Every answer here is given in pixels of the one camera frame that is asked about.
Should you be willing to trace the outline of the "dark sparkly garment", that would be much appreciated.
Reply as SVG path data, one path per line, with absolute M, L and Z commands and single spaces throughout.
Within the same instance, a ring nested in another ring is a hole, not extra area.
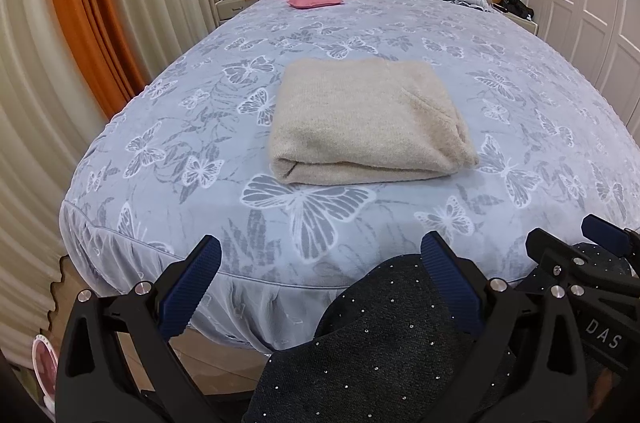
M 510 287 L 539 292 L 552 285 L 536 264 L 522 282 Z M 472 345 L 472 336 L 457 328 L 437 294 L 421 251 L 390 258 L 329 305 L 310 342 L 269 358 L 244 420 L 428 422 L 427 414 Z M 600 371 L 611 369 L 584 345 L 582 351 L 586 421 L 594 380 Z M 639 412 L 632 401 L 639 372 L 620 376 L 623 382 L 613 391 L 615 407 L 603 418 L 636 421 Z

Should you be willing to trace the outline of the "beige knit sweater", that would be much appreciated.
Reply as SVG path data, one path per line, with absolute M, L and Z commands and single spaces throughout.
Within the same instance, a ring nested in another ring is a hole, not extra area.
M 337 186 L 450 176 L 480 157 L 431 65 L 306 58 L 283 72 L 269 160 L 283 183 Z

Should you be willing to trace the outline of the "red white round object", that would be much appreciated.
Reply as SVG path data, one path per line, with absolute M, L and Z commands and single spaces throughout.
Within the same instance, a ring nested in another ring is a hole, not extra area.
M 46 336 L 38 334 L 32 342 L 32 366 L 43 394 L 55 399 L 58 355 Z

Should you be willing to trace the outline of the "right bedside table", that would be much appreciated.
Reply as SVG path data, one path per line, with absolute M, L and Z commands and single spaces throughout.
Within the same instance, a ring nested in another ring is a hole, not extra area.
M 511 20 L 512 22 L 518 24 L 520 27 L 523 27 L 526 29 L 526 31 L 528 31 L 530 34 L 533 34 L 535 36 L 538 35 L 538 24 L 530 19 L 523 19 L 520 16 L 517 16 L 514 13 L 510 13 L 510 11 L 506 10 L 505 8 L 501 7 L 500 5 L 496 4 L 495 2 L 492 4 L 492 8 L 494 8 L 495 10 L 499 11 L 500 13 L 502 13 L 506 18 L 508 18 L 509 20 Z

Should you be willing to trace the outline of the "grey butterfly bedspread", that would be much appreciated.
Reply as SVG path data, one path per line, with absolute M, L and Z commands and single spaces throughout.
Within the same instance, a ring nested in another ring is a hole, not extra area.
M 438 232 L 524 278 L 527 233 L 639 224 L 639 149 L 608 102 L 495 11 L 441 0 L 262 0 L 168 66 L 80 160 L 61 205 L 102 295 L 222 246 L 192 325 L 269 353 Z

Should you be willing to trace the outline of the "cream curtain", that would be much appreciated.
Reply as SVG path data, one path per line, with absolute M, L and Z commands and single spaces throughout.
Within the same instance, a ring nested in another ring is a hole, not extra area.
M 1 350 L 32 363 L 58 209 L 106 121 L 217 24 L 217 0 L 1 0 Z

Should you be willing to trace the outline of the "black items on nightstand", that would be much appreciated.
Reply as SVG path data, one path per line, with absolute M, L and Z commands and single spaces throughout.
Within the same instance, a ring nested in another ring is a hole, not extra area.
M 514 14 L 523 20 L 533 21 L 535 17 L 535 11 L 521 0 L 500 0 L 498 6 L 505 12 Z

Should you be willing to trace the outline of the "left bedside table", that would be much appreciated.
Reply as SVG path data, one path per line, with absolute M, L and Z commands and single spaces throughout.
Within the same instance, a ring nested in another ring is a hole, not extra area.
M 216 25 L 219 26 L 260 0 L 218 0 L 215 4 Z

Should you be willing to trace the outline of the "bedside table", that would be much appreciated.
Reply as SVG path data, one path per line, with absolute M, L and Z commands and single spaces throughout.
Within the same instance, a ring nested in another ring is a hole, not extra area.
M 218 0 L 215 4 L 216 25 L 219 26 L 260 0 Z
M 509 20 L 511 20 L 512 22 L 518 24 L 520 27 L 523 27 L 526 29 L 526 31 L 528 31 L 530 34 L 533 34 L 535 36 L 538 35 L 538 24 L 530 19 L 523 19 L 520 16 L 517 16 L 514 13 L 510 13 L 510 11 L 506 10 L 505 8 L 501 7 L 500 5 L 496 4 L 495 2 L 492 4 L 492 8 L 494 8 L 495 10 L 499 11 L 500 13 L 502 13 L 506 18 L 508 18 Z

